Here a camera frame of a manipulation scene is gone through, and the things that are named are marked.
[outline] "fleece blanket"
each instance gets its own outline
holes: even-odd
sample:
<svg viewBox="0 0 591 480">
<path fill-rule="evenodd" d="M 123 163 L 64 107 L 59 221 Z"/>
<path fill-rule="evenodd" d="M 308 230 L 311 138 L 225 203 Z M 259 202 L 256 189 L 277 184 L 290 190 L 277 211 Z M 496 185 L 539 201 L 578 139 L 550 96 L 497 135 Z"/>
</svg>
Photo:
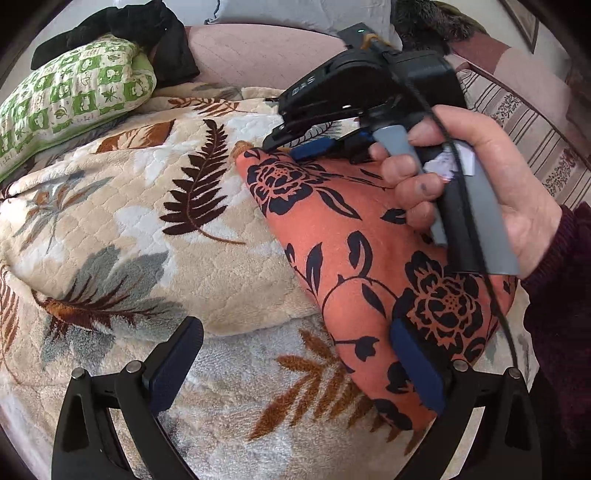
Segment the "fleece blanket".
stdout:
<svg viewBox="0 0 591 480">
<path fill-rule="evenodd" d="M 145 358 L 186 314 L 202 351 L 160 422 L 200 479 L 391 480 L 425 432 L 378 415 L 348 377 L 317 306 L 234 164 L 281 122 L 271 89 L 181 85 L 62 160 L 10 184 L 0 205 L 0 423 L 50 478 L 74 367 L 119 371 Z M 338 137 L 354 120 L 297 144 Z M 518 289 L 509 313 L 521 368 L 537 371 Z M 510 363 L 501 334 L 476 367 Z M 149 478 L 125 422 L 130 464 Z M 474 437 L 467 430 L 447 477 Z"/>
</svg>

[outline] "dark red sleeve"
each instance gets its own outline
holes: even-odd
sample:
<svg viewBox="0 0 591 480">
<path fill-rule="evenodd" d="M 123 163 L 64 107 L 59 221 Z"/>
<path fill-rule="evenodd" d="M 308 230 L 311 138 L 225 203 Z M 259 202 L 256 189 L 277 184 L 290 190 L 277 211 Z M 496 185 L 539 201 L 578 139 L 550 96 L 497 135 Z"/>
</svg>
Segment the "dark red sleeve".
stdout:
<svg viewBox="0 0 591 480">
<path fill-rule="evenodd" d="M 524 323 L 569 442 L 580 447 L 591 438 L 591 207 L 562 208 L 554 241 L 522 282 L 531 302 Z"/>
</svg>

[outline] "cable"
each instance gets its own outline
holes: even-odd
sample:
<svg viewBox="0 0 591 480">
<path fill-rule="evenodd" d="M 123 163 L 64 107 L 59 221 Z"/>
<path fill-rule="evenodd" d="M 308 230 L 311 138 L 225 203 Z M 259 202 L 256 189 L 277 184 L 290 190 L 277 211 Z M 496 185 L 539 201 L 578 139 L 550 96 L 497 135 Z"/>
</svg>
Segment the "cable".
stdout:
<svg viewBox="0 0 591 480">
<path fill-rule="evenodd" d="M 457 151 L 456 143 L 453 141 L 452 136 L 447 131 L 447 128 L 445 128 L 445 125 L 443 125 L 441 119 L 437 115 L 435 115 L 435 112 L 433 112 L 431 105 L 429 105 L 426 98 L 423 96 L 421 92 L 418 91 L 414 84 L 409 79 L 400 79 L 396 77 L 396 75 L 394 74 L 392 74 L 392 77 L 395 81 L 401 82 L 404 85 L 404 87 L 413 95 L 413 97 L 419 103 L 419 105 L 425 111 L 425 113 L 433 119 L 438 129 L 443 134 L 443 137 L 445 138 L 445 143 L 450 147 L 452 151 L 456 167 L 458 169 L 458 172 L 460 173 L 457 176 L 457 179 L 460 186 L 460 197 L 462 199 L 462 211 L 464 214 L 464 220 L 466 222 L 466 227 L 468 229 L 468 235 L 470 236 L 470 240 L 472 241 L 472 244 L 475 247 L 474 250 L 476 253 L 476 260 L 483 271 L 486 290 L 488 291 L 489 297 L 491 298 L 491 313 L 493 315 L 496 315 L 496 317 L 499 319 L 499 323 L 501 324 L 503 333 L 505 334 L 507 342 L 509 343 L 509 350 L 511 351 L 511 361 L 513 362 L 513 366 L 519 369 L 519 366 L 517 364 L 517 351 L 515 349 L 515 342 L 513 340 L 513 336 L 511 335 L 511 330 L 509 329 L 509 322 L 507 322 L 507 318 L 501 310 L 499 299 L 497 298 L 495 289 L 492 286 L 491 277 L 487 273 L 488 269 L 486 268 L 486 260 L 484 257 L 484 252 L 482 251 L 480 239 L 478 237 L 478 230 L 476 229 L 474 216 L 472 215 L 472 206 L 470 205 L 470 197 L 468 195 L 468 189 L 466 187 L 464 168 L 460 160 L 460 154 Z"/>
</svg>

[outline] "label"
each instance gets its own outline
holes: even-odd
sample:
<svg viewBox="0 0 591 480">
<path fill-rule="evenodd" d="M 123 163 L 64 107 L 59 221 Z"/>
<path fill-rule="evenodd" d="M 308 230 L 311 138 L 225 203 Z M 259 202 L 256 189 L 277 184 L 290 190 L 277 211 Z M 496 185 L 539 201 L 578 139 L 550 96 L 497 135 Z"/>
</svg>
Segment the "label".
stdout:
<svg viewBox="0 0 591 480">
<path fill-rule="evenodd" d="M 474 175 L 474 162 L 476 161 L 474 150 L 466 144 L 455 142 L 455 145 L 460 155 L 464 175 L 472 177 Z M 423 165 L 423 170 L 429 173 L 436 173 L 443 180 L 450 181 L 453 178 L 454 172 L 457 171 L 452 149 L 448 145 L 445 145 L 443 152 Z"/>
</svg>

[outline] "picture frame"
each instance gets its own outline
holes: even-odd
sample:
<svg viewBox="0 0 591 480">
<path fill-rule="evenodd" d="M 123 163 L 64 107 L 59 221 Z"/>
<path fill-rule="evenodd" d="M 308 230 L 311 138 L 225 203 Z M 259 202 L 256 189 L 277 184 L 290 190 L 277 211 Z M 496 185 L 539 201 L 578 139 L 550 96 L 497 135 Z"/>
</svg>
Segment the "picture frame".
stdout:
<svg viewBox="0 0 591 480">
<path fill-rule="evenodd" d="M 530 52 L 535 52 L 535 45 L 538 41 L 538 30 L 540 20 L 533 13 L 526 9 L 518 0 L 499 0 L 501 5 L 519 29 L 519 33 L 525 40 Z"/>
</svg>

